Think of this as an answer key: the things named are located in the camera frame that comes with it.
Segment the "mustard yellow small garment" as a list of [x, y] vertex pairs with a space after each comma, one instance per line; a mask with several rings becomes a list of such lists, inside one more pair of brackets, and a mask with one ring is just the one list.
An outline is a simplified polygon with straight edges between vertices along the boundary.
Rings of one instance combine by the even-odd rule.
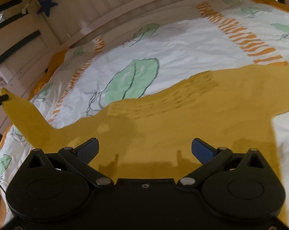
[[279, 176], [271, 121], [289, 111], [289, 65], [203, 72], [60, 129], [15, 94], [3, 109], [29, 143], [47, 153], [97, 138], [100, 150], [90, 165], [114, 180], [180, 179], [200, 166], [191, 153], [195, 138], [237, 153], [258, 149]]

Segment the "orange bed underlay edge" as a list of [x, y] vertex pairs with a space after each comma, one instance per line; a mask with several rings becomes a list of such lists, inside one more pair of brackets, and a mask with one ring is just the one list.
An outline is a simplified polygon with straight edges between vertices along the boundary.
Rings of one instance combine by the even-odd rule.
[[34, 98], [34, 96], [43, 88], [43, 86], [49, 82], [57, 68], [60, 67], [60, 65], [63, 64], [64, 58], [66, 55], [66, 52], [68, 49], [64, 49], [62, 51], [59, 51], [55, 53], [52, 58], [50, 59], [50, 62], [48, 64], [47, 69], [43, 72], [41, 77], [38, 79], [38, 81], [34, 84], [33, 88], [31, 89], [29, 96], [27, 100], [31, 100]]

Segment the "white leaf-print bed sheet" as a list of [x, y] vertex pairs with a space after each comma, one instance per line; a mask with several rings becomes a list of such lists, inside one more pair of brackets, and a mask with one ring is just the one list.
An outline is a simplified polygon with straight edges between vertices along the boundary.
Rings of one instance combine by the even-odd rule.
[[289, 226], [289, 6], [212, 0], [153, 12], [57, 53], [29, 99], [3, 105], [0, 229], [6, 194], [34, 149], [90, 138], [90, 166], [112, 180], [180, 179], [201, 164], [201, 138], [234, 152], [259, 149], [286, 191]]

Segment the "dark blue star decoration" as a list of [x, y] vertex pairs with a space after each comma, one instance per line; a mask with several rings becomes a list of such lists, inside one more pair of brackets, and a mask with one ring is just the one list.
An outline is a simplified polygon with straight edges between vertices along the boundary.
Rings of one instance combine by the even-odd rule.
[[38, 0], [40, 4], [40, 8], [37, 11], [37, 14], [44, 13], [46, 17], [50, 16], [50, 10], [53, 7], [56, 7], [58, 3], [54, 2], [53, 0]]

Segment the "white wooden bed frame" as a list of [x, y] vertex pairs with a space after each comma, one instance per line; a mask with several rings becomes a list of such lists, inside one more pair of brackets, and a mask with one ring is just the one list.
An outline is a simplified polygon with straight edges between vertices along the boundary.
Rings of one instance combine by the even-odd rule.
[[278, 62], [289, 64], [289, 35], [277, 33], [273, 24], [289, 26], [289, 14], [277, 5], [259, 0], [55, 0], [50, 18], [30, 14], [0, 30], [4, 41], [34, 31], [40, 35], [0, 65], [0, 76], [14, 94], [26, 95], [47, 69], [52, 56], [64, 49], [64, 62], [32, 102], [53, 126], [71, 124], [95, 112], [89, 101], [97, 88], [134, 59], [159, 60], [157, 77], [145, 91], [154, 94], [207, 70], [242, 67], [252, 57], [231, 45], [221, 31], [203, 20], [197, 5], [211, 2], [222, 12], [234, 12], [241, 26], [258, 35], [264, 44], [248, 42], [260, 53], [262, 64], [271, 64], [275, 49]]

